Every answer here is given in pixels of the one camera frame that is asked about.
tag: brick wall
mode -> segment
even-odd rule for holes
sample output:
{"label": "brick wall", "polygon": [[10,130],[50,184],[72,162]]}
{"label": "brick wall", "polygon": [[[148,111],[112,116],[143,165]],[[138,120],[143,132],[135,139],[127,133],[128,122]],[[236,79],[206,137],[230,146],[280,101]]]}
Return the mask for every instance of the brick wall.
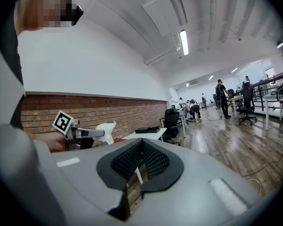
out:
{"label": "brick wall", "polygon": [[139,127],[159,126],[166,103],[109,97],[27,95],[21,114],[24,130],[30,133],[55,131],[51,125],[59,110],[79,119],[83,128],[94,129],[101,123],[116,121],[112,133],[116,139],[133,133]]}

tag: table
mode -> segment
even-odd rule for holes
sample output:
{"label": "table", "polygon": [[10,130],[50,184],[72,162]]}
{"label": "table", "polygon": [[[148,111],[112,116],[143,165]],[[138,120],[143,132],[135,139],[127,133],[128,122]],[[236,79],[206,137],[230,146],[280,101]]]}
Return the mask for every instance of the table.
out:
{"label": "table", "polygon": [[233,106],[234,106],[234,115],[235,115],[235,118],[237,118],[237,112],[236,112],[236,100],[241,100],[243,99],[243,95],[240,95],[240,96],[234,96],[233,98],[230,98],[230,99],[227,99],[227,101],[230,101],[233,103]]}
{"label": "table", "polygon": [[[268,100],[277,100],[277,95],[272,95],[271,93],[265,95],[262,97],[265,102],[265,108],[266,108],[266,124],[265,124],[265,130],[268,130],[268,124],[269,124],[269,114],[268,114]],[[278,95],[279,100],[283,100],[283,94]],[[282,120],[282,103],[280,103],[280,120]]]}
{"label": "table", "polygon": [[[186,134],[185,134],[185,127],[186,127],[185,119],[184,119],[183,115],[180,115],[180,113],[179,113],[179,119],[181,120],[181,123],[183,125],[183,137],[186,137]],[[164,120],[165,120],[165,118],[160,118],[160,124],[161,124],[162,128],[164,127]]]}
{"label": "table", "polygon": [[[162,139],[162,134],[164,134],[165,131],[166,131],[166,128],[160,128],[159,132],[157,132],[157,133],[137,133],[136,134],[134,132],[134,133],[122,138],[122,139],[129,140],[129,139],[134,139],[134,138],[147,138],[147,139],[158,140],[160,138],[161,141],[164,141]],[[140,184],[142,184],[142,176],[141,176],[141,173],[138,170],[138,168],[136,168],[135,173],[137,175],[137,178],[138,178]]]}

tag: vr headset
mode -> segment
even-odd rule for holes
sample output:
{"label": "vr headset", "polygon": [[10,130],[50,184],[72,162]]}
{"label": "vr headset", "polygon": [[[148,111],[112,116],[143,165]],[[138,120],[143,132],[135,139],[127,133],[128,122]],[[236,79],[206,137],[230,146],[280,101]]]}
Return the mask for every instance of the vr headset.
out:
{"label": "vr headset", "polygon": [[67,0],[66,12],[61,13],[60,21],[71,21],[71,25],[74,26],[83,14],[84,11],[81,6],[76,6],[75,8],[72,8],[72,0]]}

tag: wooden floor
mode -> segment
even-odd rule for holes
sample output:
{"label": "wooden floor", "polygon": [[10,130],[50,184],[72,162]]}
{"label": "wooden floor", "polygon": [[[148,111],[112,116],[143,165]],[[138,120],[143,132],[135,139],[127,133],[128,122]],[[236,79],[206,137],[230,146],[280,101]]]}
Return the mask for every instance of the wooden floor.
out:
{"label": "wooden floor", "polygon": [[[186,138],[180,128],[176,141],[181,142],[182,147],[211,155],[239,175],[245,176],[246,180],[256,179],[262,185],[261,195],[264,196],[283,183],[283,155],[280,162],[266,166],[270,161],[278,161],[283,152],[283,121],[270,119],[269,131],[266,131],[265,118],[255,115],[257,122],[253,120],[252,125],[243,122],[239,126],[238,118],[235,119],[230,111],[231,108],[231,119],[220,119],[222,111],[212,107],[202,109],[202,121],[187,125]],[[260,191],[256,181],[250,180],[249,183]],[[133,178],[128,188],[131,212],[141,203],[139,196],[139,183]]]}

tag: black box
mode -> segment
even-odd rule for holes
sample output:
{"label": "black box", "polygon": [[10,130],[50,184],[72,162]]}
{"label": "black box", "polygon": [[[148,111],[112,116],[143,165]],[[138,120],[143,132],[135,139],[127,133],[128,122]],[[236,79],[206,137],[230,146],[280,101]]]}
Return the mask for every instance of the black box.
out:
{"label": "black box", "polygon": [[149,127],[148,128],[148,133],[157,133],[160,131],[159,127]]}
{"label": "black box", "polygon": [[147,133],[148,132],[148,129],[149,127],[141,127],[141,128],[137,128],[135,130],[135,133],[138,134],[138,133]]}

